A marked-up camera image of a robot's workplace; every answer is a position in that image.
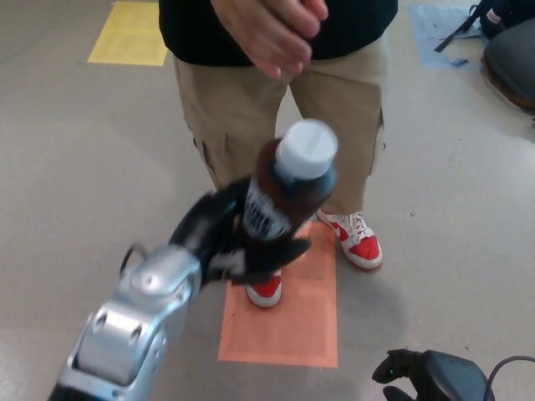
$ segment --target person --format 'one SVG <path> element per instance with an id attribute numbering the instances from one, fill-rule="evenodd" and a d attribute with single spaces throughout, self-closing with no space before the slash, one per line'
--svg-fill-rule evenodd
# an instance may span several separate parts
<path id="1" fill-rule="evenodd" d="M 215 187 L 251 174 L 289 86 L 300 114 L 339 138 L 338 184 L 318 218 L 367 272 L 383 261 L 361 212 L 384 146 L 385 31 L 397 11 L 397 0 L 160 0 L 184 118 Z M 261 307 L 281 293 L 280 272 L 247 287 Z"/>

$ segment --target khaki pants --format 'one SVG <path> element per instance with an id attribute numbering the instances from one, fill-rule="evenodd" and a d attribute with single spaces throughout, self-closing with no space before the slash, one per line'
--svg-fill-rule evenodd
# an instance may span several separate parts
<path id="1" fill-rule="evenodd" d="M 366 180 L 383 149 L 385 38 L 347 57 L 313 61 L 298 77 L 273 80 L 254 67 L 205 67 L 175 59 L 184 118 L 216 187 L 250 174 L 275 135 L 287 87 L 304 118 L 328 124 L 339 138 L 338 184 L 324 209 L 361 211 Z"/>

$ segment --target robotic arm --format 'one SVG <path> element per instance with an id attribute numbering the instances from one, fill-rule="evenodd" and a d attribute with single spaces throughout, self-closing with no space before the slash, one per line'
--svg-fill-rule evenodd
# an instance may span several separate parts
<path id="1" fill-rule="evenodd" d="M 235 220 L 249 179 L 202 197 L 166 246 L 122 270 L 111 297 L 89 316 L 48 401 L 147 401 L 169 341 L 208 282 L 265 282 L 301 256 L 307 240 L 248 252 Z"/>

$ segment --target white bottle cap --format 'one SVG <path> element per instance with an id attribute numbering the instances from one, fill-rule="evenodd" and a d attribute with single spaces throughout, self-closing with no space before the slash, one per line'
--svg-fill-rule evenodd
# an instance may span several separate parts
<path id="1" fill-rule="evenodd" d="M 338 140 L 321 121 L 304 119 L 290 127 L 277 147 L 276 158 L 282 170 L 299 180 L 315 180 L 332 165 Z"/>

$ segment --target blue mat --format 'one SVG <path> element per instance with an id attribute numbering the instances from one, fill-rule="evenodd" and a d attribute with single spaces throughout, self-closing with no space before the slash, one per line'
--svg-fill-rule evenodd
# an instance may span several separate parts
<path id="1" fill-rule="evenodd" d="M 468 18 L 470 7 L 467 6 L 431 6 L 410 5 L 409 16 L 414 29 L 416 46 L 420 61 L 424 67 L 432 69 L 479 69 L 480 65 L 468 60 L 451 60 L 447 55 L 447 48 L 442 53 L 435 51 L 441 41 L 447 38 Z M 479 38 L 484 44 L 481 24 L 474 25 L 463 34 L 456 36 L 456 40 Z"/>

